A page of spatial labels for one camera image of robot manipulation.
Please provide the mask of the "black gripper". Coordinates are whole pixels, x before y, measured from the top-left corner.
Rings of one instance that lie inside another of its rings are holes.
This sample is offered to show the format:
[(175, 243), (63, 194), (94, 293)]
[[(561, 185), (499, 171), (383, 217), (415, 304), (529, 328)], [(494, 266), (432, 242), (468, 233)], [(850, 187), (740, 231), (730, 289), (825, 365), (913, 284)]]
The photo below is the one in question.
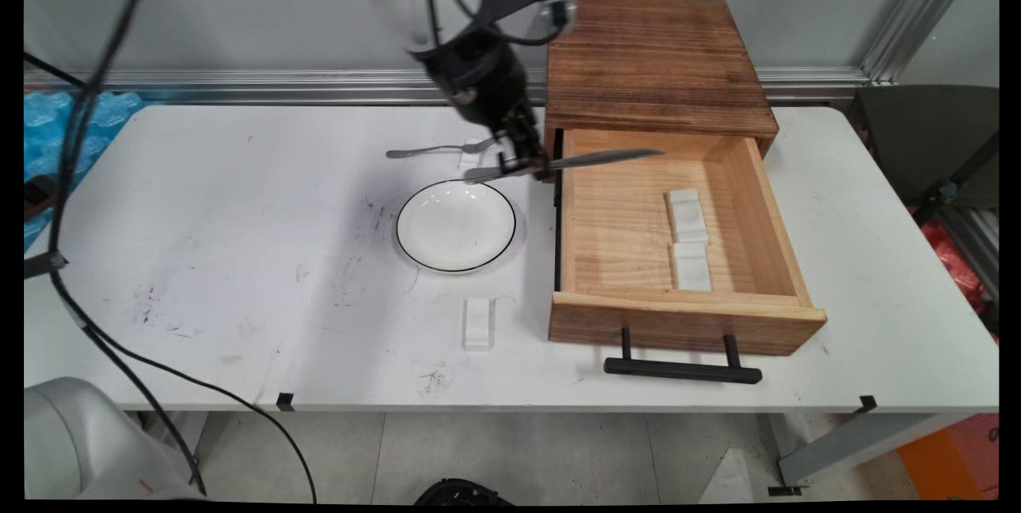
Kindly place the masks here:
[(550, 178), (550, 157), (526, 95), (526, 73), (508, 41), (490, 30), (469, 29), (411, 56), (464, 120), (495, 132), (500, 177)]

